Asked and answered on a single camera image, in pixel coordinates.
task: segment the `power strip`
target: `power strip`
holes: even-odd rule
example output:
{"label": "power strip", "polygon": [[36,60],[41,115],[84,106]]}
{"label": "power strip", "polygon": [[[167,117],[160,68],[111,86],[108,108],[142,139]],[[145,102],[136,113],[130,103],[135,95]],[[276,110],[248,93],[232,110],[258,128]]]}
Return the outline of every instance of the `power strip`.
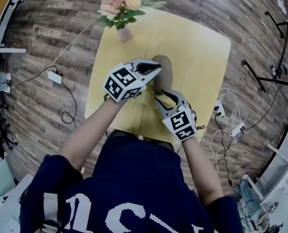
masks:
{"label": "power strip", "polygon": [[241,122],[234,129],[232,129],[231,136],[233,138],[236,138],[242,132],[243,129],[244,129],[244,123]]}
{"label": "power strip", "polygon": [[48,72],[48,78],[50,80],[52,80],[53,82],[56,82],[58,84],[61,84],[62,81],[63,81],[62,76],[60,76],[60,75],[58,75],[58,74],[56,74],[55,72],[52,72],[52,71]]}
{"label": "power strip", "polygon": [[215,107],[214,107],[214,111],[216,112],[216,114],[220,113],[219,116],[224,116],[225,115],[225,110],[223,109],[223,106],[221,104],[220,100],[216,101]]}

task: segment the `device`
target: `device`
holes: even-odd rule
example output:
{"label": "device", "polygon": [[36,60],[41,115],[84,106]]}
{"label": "device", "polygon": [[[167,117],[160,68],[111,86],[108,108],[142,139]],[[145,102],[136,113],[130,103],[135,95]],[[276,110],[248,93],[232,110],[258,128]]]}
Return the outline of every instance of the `device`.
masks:
{"label": "device", "polygon": [[120,63],[108,74],[103,88],[116,102],[125,101],[137,97],[160,71],[161,65],[153,60]]}
{"label": "device", "polygon": [[244,130],[244,122],[239,123],[234,129],[231,131],[231,136],[236,138],[241,132]]}
{"label": "device", "polygon": [[225,115],[225,110],[223,109],[223,106],[221,104],[220,100],[216,101],[215,107],[214,107],[214,111],[216,112],[216,114],[220,113],[219,116],[223,117]]}
{"label": "device", "polygon": [[61,84],[62,83],[62,76],[56,74],[55,72],[49,71],[48,72],[48,78],[56,83]]}
{"label": "device", "polygon": [[162,90],[162,92],[177,106],[177,109],[167,108],[158,98],[154,98],[155,105],[163,117],[162,122],[180,141],[194,136],[197,133],[197,116],[183,94],[173,90]]}

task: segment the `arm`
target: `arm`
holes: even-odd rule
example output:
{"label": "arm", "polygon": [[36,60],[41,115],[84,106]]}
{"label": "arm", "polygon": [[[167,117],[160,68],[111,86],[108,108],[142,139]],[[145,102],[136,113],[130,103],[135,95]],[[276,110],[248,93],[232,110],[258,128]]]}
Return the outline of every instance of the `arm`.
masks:
{"label": "arm", "polygon": [[193,182],[204,206],[223,197],[220,180],[210,161],[205,156],[200,143],[194,138],[183,141]]}
{"label": "arm", "polygon": [[125,102],[116,103],[108,98],[64,142],[59,154],[66,157],[78,171],[102,138]]}

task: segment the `pink vase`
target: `pink vase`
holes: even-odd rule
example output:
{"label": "pink vase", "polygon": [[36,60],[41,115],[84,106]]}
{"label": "pink vase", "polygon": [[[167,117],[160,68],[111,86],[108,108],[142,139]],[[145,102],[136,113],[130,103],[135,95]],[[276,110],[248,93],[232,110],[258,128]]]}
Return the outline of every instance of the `pink vase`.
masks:
{"label": "pink vase", "polygon": [[117,30],[117,35],[123,42],[127,42],[133,38],[133,34],[127,25],[125,25],[123,29]]}

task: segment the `wooden floor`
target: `wooden floor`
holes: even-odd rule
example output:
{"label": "wooden floor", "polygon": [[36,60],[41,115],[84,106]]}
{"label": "wooden floor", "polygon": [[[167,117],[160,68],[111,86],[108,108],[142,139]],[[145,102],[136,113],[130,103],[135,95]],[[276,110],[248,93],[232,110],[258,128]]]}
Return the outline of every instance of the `wooden floor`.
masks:
{"label": "wooden floor", "polygon": [[[278,63],[284,42],[264,12],[269,10],[277,21],[283,20],[277,1],[167,1],[164,10],[205,25],[231,40],[223,86],[235,92],[242,121],[249,128],[264,115],[278,86],[266,83],[267,93],[260,91],[251,73],[241,65],[241,60],[248,60],[259,75],[270,77],[270,65]],[[100,0],[24,0],[6,37],[9,47],[27,48],[26,54],[13,54],[7,58],[6,69],[13,75],[13,87],[48,67],[62,49],[97,17],[99,5]],[[77,125],[84,121],[89,80],[102,32],[102,25],[92,25],[57,61],[64,83],[77,100]],[[288,47],[285,65],[288,68]],[[231,95],[221,100],[226,116],[218,118],[218,121],[225,130],[229,130],[235,102]],[[68,91],[61,85],[52,84],[45,72],[36,80],[18,86],[6,96],[6,101],[10,105],[10,110],[5,112],[6,118],[18,139],[18,146],[8,151],[9,160],[16,177],[21,180],[26,173],[35,174],[43,157],[57,153],[65,138],[74,130],[73,124],[61,121],[60,114],[64,110],[74,114],[75,105]],[[209,143],[218,130],[214,115],[213,112],[207,134],[201,142],[212,163],[215,163],[215,156]],[[234,183],[244,173],[255,177],[260,172],[272,154],[265,145],[271,143],[276,146],[287,123],[288,87],[283,87],[261,123],[232,143],[227,161],[229,177]],[[91,174],[104,140],[105,136],[85,163],[86,176]],[[230,140],[225,135],[226,145]],[[218,133],[212,142],[214,150],[221,147],[220,141],[221,134]],[[194,185],[186,156],[183,150],[179,154],[186,182],[192,189]],[[224,160],[219,165],[219,176],[224,192],[232,192]]]}

